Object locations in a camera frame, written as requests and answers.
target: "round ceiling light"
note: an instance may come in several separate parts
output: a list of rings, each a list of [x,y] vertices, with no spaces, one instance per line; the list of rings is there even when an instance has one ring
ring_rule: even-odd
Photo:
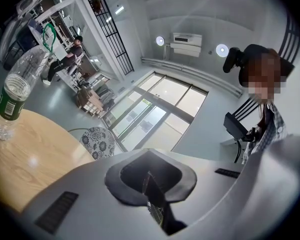
[[[162,36],[158,36],[155,41],[158,46],[163,46],[165,44],[165,39]]]
[[[229,48],[225,44],[219,44],[215,48],[216,54],[218,54],[220,57],[227,57],[229,53]]]

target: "plastic water bottle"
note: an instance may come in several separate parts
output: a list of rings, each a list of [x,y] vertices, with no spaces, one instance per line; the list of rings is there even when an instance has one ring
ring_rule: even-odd
[[[28,50],[13,65],[0,94],[0,139],[13,136],[16,122],[26,99],[46,65],[49,52],[37,45]]]

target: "green bottle label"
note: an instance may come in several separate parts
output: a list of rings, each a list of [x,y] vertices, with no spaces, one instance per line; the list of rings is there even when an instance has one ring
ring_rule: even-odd
[[[0,94],[0,116],[8,121],[17,120],[20,116],[21,110],[24,108],[25,101],[19,101],[11,98],[2,88]]]

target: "large window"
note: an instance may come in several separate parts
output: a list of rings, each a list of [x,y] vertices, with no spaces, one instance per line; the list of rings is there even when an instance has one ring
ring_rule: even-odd
[[[172,150],[194,120],[207,93],[154,73],[104,117],[123,151]]]

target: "round table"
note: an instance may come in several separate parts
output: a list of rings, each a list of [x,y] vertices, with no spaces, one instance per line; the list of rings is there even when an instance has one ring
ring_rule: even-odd
[[[70,133],[23,109],[14,136],[0,140],[0,201],[18,212],[72,169],[94,161]]]

